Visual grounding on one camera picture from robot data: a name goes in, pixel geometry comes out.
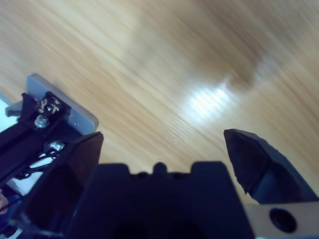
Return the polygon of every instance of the black mechanical part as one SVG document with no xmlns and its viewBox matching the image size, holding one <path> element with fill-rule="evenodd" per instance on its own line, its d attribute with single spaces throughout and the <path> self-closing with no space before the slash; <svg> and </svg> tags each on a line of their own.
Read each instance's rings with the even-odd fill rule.
<svg viewBox="0 0 319 239">
<path fill-rule="evenodd" d="M 82 136 L 65 146 L 11 218 L 29 234 L 63 237 L 99 162 L 103 135 Z"/>
<path fill-rule="evenodd" d="M 261 204 L 313 202 L 319 198 L 281 153 L 254 133 L 224 131 L 230 161 L 245 193 Z"/>
<path fill-rule="evenodd" d="M 102 164 L 65 238 L 249 239 L 254 234 L 221 162 L 194 163 L 188 174 L 167 173 L 158 163 L 153 174 L 137 175 L 124 164 Z"/>
<path fill-rule="evenodd" d="M 52 151 L 49 146 L 51 142 L 68 143 L 81 136 L 67 123 L 70 107 L 51 92 L 47 92 L 45 97 L 48 98 L 48 102 L 59 102 L 59 110 L 46 115 L 48 127 L 38 128 L 34 124 L 39 116 L 39 103 L 23 93 L 21 115 L 17 123 L 0 134 L 0 187 L 13 177 L 23 179 L 29 176 L 24 170 L 38 161 L 42 153 Z"/>
</svg>

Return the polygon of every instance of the wooden floor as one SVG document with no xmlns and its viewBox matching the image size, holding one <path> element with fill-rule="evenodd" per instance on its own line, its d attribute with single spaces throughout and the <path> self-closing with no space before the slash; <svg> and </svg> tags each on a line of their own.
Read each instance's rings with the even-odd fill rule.
<svg viewBox="0 0 319 239">
<path fill-rule="evenodd" d="M 221 160 L 254 132 L 319 194 L 318 0 L 0 0 L 0 91 L 39 73 L 89 109 L 102 162 Z"/>
</svg>

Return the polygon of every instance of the wire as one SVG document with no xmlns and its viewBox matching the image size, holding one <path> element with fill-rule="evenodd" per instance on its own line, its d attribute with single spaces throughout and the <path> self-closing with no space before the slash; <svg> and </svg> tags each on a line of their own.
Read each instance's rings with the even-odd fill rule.
<svg viewBox="0 0 319 239">
<path fill-rule="evenodd" d="M 16 204 L 17 202 L 21 201 L 24 199 L 24 196 L 21 196 L 20 198 L 17 198 L 15 200 L 13 200 L 12 202 L 10 202 L 8 205 L 0 208 L 0 212 L 2 212 L 4 209 L 10 208 L 12 207 L 14 204 Z"/>
<path fill-rule="evenodd" d="M 47 168 L 51 163 L 36 167 L 36 168 L 29 168 L 26 169 L 23 173 L 28 174 L 28 173 L 35 173 L 35 172 L 42 172 L 43 169 Z"/>
</svg>

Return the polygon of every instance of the hole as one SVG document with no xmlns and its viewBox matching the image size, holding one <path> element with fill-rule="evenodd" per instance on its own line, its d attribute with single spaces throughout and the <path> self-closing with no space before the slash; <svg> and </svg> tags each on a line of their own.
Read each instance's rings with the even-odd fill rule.
<svg viewBox="0 0 319 239">
<path fill-rule="evenodd" d="M 146 178 L 148 175 L 149 174 L 146 172 L 141 172 L 141 173 L 138 173 L 136 176 L 137 178 L 143 179 L 143 178 Z"/>
<path fill-rule="evenodd" d="M 283 232 L 293 233 L 297 229 L 296 219 L 285 209 L 273 208 L 269 216 L 272 223 Z"/>
</svg>

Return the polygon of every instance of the screw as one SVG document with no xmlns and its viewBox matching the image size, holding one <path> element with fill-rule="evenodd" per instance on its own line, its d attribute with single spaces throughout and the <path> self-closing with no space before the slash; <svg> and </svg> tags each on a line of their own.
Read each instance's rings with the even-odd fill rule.
<svg viewBox="0 0 319 239">
<path fill-rule="evenodd" d="M 50 144 L 50 147 L 55 151 L 61 151 L 64 148 L 65 144 L 61 141 L 54 141 Z"/>
<path fill-rule="evenodd" d="M 38 128 L 45 128 L 49 125 L 49 120 L 42 115 L 38 115 L 36 120 L 34 121 L 35 126 Z"/>
</svg>

